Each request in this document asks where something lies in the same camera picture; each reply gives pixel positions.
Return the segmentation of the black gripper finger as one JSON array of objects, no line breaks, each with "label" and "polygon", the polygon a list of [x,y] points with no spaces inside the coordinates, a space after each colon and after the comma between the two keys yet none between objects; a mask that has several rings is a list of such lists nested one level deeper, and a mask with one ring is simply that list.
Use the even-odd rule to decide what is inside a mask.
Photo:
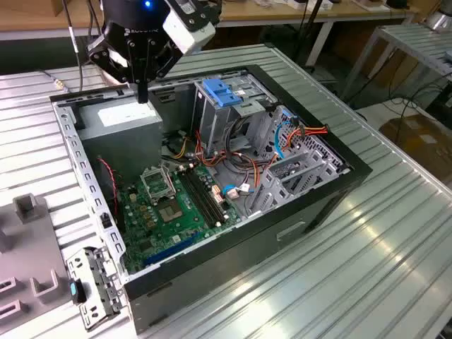
[{"label": "black gripper finger", "polygon": [[128,83],[143,104],[143,69],[136,44],[124,34],[103,34],[88,45],[89,59],[120,83]]},{"label": "black gripper finger", "polygon": [[148,84],[163,78],[182,57],[182,52],[172,40],[148,40],[143,80],[143,103],[148,101]]}]

